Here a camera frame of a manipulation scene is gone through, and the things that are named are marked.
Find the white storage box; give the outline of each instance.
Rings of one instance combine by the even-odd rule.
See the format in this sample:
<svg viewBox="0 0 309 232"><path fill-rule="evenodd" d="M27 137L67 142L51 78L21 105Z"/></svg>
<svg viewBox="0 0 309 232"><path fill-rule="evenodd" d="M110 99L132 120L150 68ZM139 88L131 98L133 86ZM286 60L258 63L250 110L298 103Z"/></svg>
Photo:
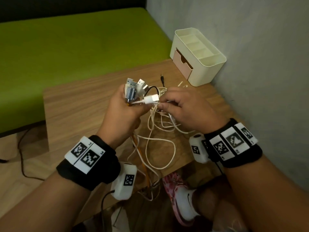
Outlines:
<svg viewBox="0 0 309 232"><path fill-rule="evenodd" d="M193 27L175 31L170 57L193 86L211 82L226 62L226 57Z"/></svg>

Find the black wristband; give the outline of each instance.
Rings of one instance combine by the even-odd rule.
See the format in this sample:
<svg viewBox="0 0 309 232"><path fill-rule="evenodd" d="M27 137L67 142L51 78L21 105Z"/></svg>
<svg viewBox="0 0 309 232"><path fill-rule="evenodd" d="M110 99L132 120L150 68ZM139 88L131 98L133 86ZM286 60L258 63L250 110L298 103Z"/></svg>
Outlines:
<svg viewBox="0 0 309 232"><path fill-rule="evenodd" d="M209 158L213 162L218 162L220 161L222 165L226 168L234 168L234 167L239 167L241 165L247 164L247 163L252 163L258 159L261 158L263 151L262 149L257 145L257 144L252 144L245 136L244 134L237 128L235 125L238 124L237 121L233 118L230 119L230 121L222 128L219 130L209 133L209 134L204 134L206 140L203 141L203 145L206 148L206 151L208 153ZM233 127L234 129L234 136L238 137L239 140L242 141L242 143L246 143L247 145L247 150L243 151L242 153L236 153L236 151L231 147L231 144L227 142L227 140L222 136L222 132L225 130ZM226 151L230 151L232 154L232 158L230 157L229 159L224 159L220 155L220 151L216 150L214 146L218 148L218 143L216 144L211 144L210 140L213 139L214 137L219 136L222 141L221 146L223 149Z"/></svg>
<svg viewBox="0 0 309 232"><path fill-rule="evenodd" d="M64 159L56 169L63 178L69 179L92 191L101 182L108 184L114 181L120 173L120 163L115 150L102 139L96 135L91 136L89 139L105 152L87 174L83 173L66 159Z"/></svg>

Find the black backrest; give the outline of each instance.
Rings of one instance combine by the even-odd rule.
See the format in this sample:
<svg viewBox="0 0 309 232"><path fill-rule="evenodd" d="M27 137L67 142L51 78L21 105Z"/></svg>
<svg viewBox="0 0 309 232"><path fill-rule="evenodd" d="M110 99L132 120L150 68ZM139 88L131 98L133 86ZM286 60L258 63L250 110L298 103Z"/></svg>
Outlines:
<svg viewBox="0 0 309 232"><path fill-rule="evenodd" d="M145 6L146 0L0 0L0 23Z"/></svg>

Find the wooden table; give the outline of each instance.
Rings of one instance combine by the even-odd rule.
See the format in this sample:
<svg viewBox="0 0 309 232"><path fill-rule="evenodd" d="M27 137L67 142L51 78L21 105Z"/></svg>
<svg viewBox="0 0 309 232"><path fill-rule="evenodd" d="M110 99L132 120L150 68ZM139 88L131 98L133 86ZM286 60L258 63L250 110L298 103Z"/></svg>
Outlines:
<svg viewBox="0 0 309 232"><path fill-rule="evenodd" d="M90 136L98 130L108 101L120 84L124 84L127 78L134 81L143 79L149 86L162 86L160 75L164 75L166 87L182 85L191 86L174 65L172 60L166 60L157 64L140 66L120 72L110 73L99 77L48 88L44 91L44 107L48 133L48 144L50 152L61 152L63 156L72 148L82 136ZM230 106L217 93L211 84L196 87L204 98L206 98L215 110L227 117L236 117ZM137 133L148 137L147 120L149 113L141 117L141 125ZM155 129L152 137L172 140L176 145L176 156L168 168L159 171L161 177L183 167L194 160L189 146L190 135L184 135L178 131L163 132ZM145 154L146 140L141 140L140 147ZM147 149L150 162L157 167L165 166L173 154L173 145L163 141L150 141ZM133 151L132 143L127 140L117 150L120 161L126 161L126 157ZM131 162L141 170L141 161L138 155L134 155ZM142 175L137 176L134 191L146 186ZM78 222L89 218L100 211L100 201L109 186L101 184L97 187L85 207L83 208ZM109 195L104 201L104 208L110 207L116 200Z"/></svg>

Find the green bench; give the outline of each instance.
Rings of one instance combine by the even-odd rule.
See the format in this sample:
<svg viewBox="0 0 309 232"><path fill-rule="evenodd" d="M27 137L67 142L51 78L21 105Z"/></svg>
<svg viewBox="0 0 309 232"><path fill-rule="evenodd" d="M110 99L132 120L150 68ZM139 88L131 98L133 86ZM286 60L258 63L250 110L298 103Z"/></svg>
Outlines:
<svg viewBox="0 0 309 232"><path fill-rule="evenodd" d="M0 23L0 133L44 121L45 88L169 58L143 8Z"/></svg>

